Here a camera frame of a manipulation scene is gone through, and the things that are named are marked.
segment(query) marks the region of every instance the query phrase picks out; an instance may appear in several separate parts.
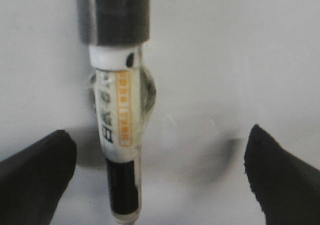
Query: black cylinder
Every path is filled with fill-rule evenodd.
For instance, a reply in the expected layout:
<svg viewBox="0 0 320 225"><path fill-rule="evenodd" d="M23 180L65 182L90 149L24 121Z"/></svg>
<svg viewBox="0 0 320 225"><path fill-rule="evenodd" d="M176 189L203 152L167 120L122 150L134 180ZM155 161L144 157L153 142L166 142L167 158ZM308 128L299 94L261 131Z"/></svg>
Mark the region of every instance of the black cylinder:
<svg viewBox="0 0 320 225"><path fill-rule="evenodd" d="M149 39L150 0L77 0L85 44L132 46Z"/></svg>

